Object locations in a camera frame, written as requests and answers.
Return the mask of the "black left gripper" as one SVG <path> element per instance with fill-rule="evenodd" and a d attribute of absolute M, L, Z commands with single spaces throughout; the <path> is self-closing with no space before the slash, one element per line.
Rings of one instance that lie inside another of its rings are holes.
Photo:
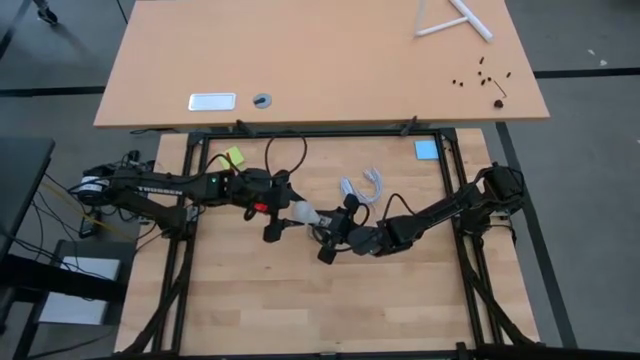
<path fill-rule="evenodd" d="M 305 226 L 305 223 L 280 219 L 279 211 L 286 209 L 292 202 L 303 201 L 289 182 L 291 173 L 287 170 L 279 170 L 271 175 L 267 170 L 248 168 L 231 177 L 227 183 L 227 194 L 231 204 L 244 208 L 243 218 L 251 220 L 257 213 L 270 217 L 268 225 L 263 231 L 263 240 L 273 243 L 281 239 L 284 229 L 289 227 Z M 256 211 L 255 203 L 264 203 L 268 206 L 266 212 Z"/>

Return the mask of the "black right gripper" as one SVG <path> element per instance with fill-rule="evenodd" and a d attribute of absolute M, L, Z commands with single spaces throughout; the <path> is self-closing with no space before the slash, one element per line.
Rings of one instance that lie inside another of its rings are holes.
<path fill-rule="evenodd" d="M 317 258 L 328 265 L 334 262 L 341 252 L 353 252 L 356 255 L 376 257 L 390 255 L 390 238 L 378 227 L 365 226 L 369 218 L 368 206 L 348 194 L 342 207 L 335 210 L 318 210 L 323 223 L 330 223 L 327 229 L 314 228 L 314 240 L 320 245 Z"/>

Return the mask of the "white lightbulb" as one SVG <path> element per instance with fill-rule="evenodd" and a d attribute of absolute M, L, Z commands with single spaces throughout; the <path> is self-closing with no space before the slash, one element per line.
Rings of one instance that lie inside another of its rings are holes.
<path fill-rule="evenodd" d="M 295 221 L 314 226 L 327 227 L 331 218 L 321 215 L 307 201 L 297 201 L 293 204 L 292 215 Z"/>

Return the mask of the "green sticky note pad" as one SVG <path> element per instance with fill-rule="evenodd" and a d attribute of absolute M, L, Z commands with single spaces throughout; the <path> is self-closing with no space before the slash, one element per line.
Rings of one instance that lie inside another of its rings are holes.
<path fill-rule="evenodd" d="M 240 168 L 245 163 L 245 158 L 238 146 L 232 146 L 222 152 L 219 162 L 225 170 L 229 170 Z"/>

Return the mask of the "blue sticky note pad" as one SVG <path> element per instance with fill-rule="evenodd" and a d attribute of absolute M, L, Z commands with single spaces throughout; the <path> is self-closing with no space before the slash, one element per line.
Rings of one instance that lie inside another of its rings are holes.
<path fill-rule="evenodd" d="M 439 158 L 438 146 L 434 140 L 418 140 L 414 142 L 417 160 L 437 160 Z"/>

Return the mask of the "light wooden side table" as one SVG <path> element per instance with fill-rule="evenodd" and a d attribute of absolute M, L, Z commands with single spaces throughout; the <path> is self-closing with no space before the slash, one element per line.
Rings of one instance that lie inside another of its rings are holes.
<path fill-rule="evenodd" d="M 463 1 L 494 34 L 492 43 L 467 23 L 415 37 L 418 0 L 140 0 L 94 123 L 546 119 L 505 1 Z M 448 0 L 427 0 L 422 27 L 456 18 Z M 191 112 L 195 93 L 235 93 L 235 109 Z M 260 93 L 272 97 L 266 109 L 252 102 Z M 496 100 L 504 107 L 495 108 Z"/>

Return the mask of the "black power adapter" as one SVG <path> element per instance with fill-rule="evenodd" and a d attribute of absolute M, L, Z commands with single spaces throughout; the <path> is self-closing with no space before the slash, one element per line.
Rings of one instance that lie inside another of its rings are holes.
<path fill-rule="evenodd" d="M 78 236 L 81 239 L 94 236 L 99 232 L 99 222 L 102 219 L 102 213 L 99 210 L 92 210 L 81 219 Z"/>

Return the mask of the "white box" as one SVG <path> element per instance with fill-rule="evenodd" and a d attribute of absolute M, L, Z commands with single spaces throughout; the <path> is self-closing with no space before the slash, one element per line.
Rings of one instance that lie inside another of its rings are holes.
<path fill-rule="evenodd" d="M 60 268 L 77 273 L 77 276 L 71 278 L 70 286 L 60 291 L 51 291 L 47 295 L 37 321 L 67 325 L 103 325 L 109 301 L 96 298 L 94 283 L 87 282 L 86 279 L 96 278 L 98 285 L 106 280 L 115 281 L 121 265 L 121 260 L 113 258 L 65 256 Z"/>

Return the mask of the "white round-top stand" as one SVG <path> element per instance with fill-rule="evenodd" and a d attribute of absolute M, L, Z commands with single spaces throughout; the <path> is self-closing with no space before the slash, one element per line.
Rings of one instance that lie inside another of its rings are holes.
<path fill-rule="evenodd" d="M 493 42 L 495 38 L 494 34 L 480 21 L 463 0 L 448 0 L 448 2 L 458 11 L 460 17 L 439 25 L 423 28 L 422 21 L 426 15 L 427 0 L 418 0 L 418 10 L 416 12 L 413 35 L 415 37 L 424 37 L 463 23 L 469 23 L 485 42 Z"/>

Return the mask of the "black desk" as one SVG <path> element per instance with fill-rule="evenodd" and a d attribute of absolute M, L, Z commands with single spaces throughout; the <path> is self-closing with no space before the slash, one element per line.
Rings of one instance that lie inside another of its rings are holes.
<path fill-rule="evenodd" d="M 0 137 L 0 262 L 50 162 L 51 138 Z"/>

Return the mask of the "black caster wheel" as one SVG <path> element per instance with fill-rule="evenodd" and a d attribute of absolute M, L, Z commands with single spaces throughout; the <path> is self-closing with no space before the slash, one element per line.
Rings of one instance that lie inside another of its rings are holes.
<path fill-rule="evenodd" d="M 40 20 L 53 26 L 58 24 L 58 17 L 50 9 L 48 0 L 32 0 L 32 1 L 37 8 L 37 16 Z"/>

